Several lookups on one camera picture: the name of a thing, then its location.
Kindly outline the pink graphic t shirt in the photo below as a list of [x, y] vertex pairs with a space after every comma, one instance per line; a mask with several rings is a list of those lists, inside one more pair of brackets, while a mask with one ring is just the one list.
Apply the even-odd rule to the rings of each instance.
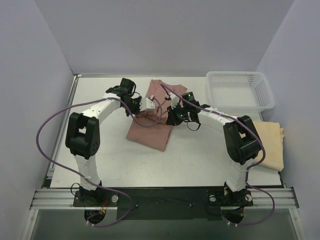
[[145, 96], [147, 98], [154, 96], [160, 102], [162, 112], [160, 112], [159, 105], [156, 104], [154, 110], [145, 111], [135, 116], [137, 121], [131, 123], [126, 139], [163, 152], [166, 149], [173, 127], [166, 124], [168, 119], [167, 108], [171, 104], [165, 100], [166, 92], [161, 87], [162, 84], [179, 95], [187, 92], [187, 88], [181, 84], [169, 85], [160, 79], [151, 80]]

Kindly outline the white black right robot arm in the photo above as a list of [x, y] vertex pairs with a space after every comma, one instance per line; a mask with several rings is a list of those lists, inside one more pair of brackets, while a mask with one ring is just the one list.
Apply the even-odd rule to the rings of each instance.
[[208, 104], [200, 105], [193, 92], [187, 92], [180, 97], [169, 93], [164, 99], [170, 102], [167, 107], [167, 125], [197, 123], [199, 127], [205, 125], [223, 133], [226, 150], [231, 158], [223, 199], [229, 205], [236, 204], [248, 188], [248, 167], [262, 149], [252, 119], [247, 115], [227, 115]]

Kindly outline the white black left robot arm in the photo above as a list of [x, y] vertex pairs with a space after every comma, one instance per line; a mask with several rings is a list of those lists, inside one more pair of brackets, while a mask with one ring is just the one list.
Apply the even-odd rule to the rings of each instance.
[[120, 85], [106, 90], [102, 101], [81, 113], [73, 112], [69, 116], [65, 146], [74, 156], [78, 171], [84, 176], [80, 180], [80, 198], [91, 206], [98, 206], [104, 198], [103, 190], [97, 187], [102, 185], [96, 164], [96, 153], [101, 143], [100, 124], [124, 105], [127, 105], [132, 114], [138, 114], [142, 97], [133, 98], [135, 90], [136, 84], [123, 78]]

